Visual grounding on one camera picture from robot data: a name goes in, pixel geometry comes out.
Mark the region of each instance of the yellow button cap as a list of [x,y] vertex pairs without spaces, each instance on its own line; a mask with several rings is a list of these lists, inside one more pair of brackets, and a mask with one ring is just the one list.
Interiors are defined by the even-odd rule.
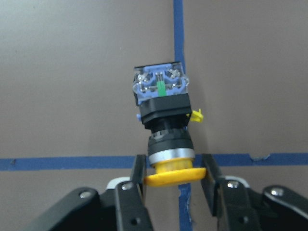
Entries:
[[185,184],[205,177],[204,167],[193,168],[191,158],[175,158],[154,165],[156,174],[145,177],[144,183],[153,186],[172,186]]

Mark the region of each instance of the metal terminal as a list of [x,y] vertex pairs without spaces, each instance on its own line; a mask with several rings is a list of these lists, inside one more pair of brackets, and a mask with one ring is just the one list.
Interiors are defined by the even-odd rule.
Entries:
[[156,81],[164,81],[163,73],[162,72],[156,72]]
[[272,194],[273,196],[282,196],[283,189],[282,188],[272,188],[270,191],[270,194]]
[[138,80],[139,80],[139,82],[142,82],[142,81],[146,81],[146,76],[148,75],[148,73],[143,73],[142,75],[141,74],[139,74],[138,75]]
[[133,187],[133,183],[132,182],[128,182],[122,185],[122,189],[123,190],[130,190]]
[[91,192],[84,191],[79,196],[80,196],[81,199],[88,198],[89,196],[91,196]]
[[177,69],[169,69],[168,72],[171,73],[171,78],[179,77],[181,75],[181,73]]
[[228,181],[227,186],[228,186],[229,188],[237,189],[237,188],[239,187],[239,182],[236,181],[236,180],[230,180],[230,181]]

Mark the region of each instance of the yellow clip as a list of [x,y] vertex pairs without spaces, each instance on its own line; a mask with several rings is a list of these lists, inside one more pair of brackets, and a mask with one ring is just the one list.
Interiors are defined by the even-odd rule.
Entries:
[[198,123],[201,123],[203,121],[203,115],[201,113],[201,109],[199,109],[199,111],[195,111],[195,110],[192,111],[192,116],[191,116],[190,121],[198,122]]

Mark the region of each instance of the metal bolt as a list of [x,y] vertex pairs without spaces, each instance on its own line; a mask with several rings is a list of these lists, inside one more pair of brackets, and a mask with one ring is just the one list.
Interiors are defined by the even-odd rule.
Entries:
[[237,189],[237,188],[239,187],[239,182],[236,181],[236,180],[230,180],[230,181],[228,181],[227,186],[228,186],[229,188],[235,188],[235,189]]
[[132,182],[129,182],[129,183],[125,183],[122,185],[122,189],[123,190],[130,190],[132,187],[133,187],[133,183]]
[[138,75],[138,80],[139,81],[144,81],[144,79],[145,79],[145,76],[144,75]]
[[87,197],[91,196],[91,192],[84,191],[79,196],[80,196],[81,199],[84,199],[84,198],[87,198]]
[[171,73],[171,78],[175,78],[175,77],[180,76],[180,72],[179,72],[179,70],[177,70],[177,69],[175,69],[175,70],[169,69],[168,72]]
[[270,194],[272,194],[273,196],[282,196],[283,189],[282,188],[272,188],[270,191]]

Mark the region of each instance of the gray wall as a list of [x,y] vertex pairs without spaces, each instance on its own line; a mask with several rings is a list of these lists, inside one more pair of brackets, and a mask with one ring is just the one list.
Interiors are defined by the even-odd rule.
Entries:
[[[174,60],[172,1],[0,6],[0,158],[146,153],[133,67]],[[205,114],[190,124],[196,151],[307,152],[308,3],[185,0],[184,18],[191,103]],[[259,192],[281,183],[308,196],[307,166],[223,170]],[[102,192],[129,171],[0,172],[1,229],[19,230],[70,190]],[[192,189],[195,230],[214,230],[199,183]],[[178,230],[178,194],[148,188],[156,230]]]

